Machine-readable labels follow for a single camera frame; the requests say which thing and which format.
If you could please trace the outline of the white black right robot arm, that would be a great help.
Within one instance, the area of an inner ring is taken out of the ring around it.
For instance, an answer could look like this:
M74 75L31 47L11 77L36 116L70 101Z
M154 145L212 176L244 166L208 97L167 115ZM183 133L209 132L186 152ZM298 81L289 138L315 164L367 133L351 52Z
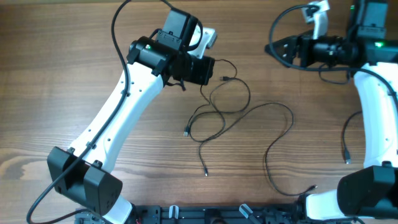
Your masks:
M385 38L387 1L354 1L344 37L329 36L327 1L300 5L310 32L270 41L266 52L286 67L346 72L361 101L366 153L363 168L335 190L299 195L291 218L302 223L397 218L397 41Z

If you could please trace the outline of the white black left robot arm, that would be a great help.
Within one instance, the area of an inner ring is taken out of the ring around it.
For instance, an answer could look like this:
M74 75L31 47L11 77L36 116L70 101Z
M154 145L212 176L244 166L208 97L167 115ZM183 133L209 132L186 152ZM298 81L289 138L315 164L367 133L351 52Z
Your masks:
M206 85L215 61L205 56L217 38L191 14L173 8L163 28L133 41L119 83L91 124L67 150L51 150L47 165L59 194L106 223L137 223L135 206L113 174L120 150L141 114L166 86Z

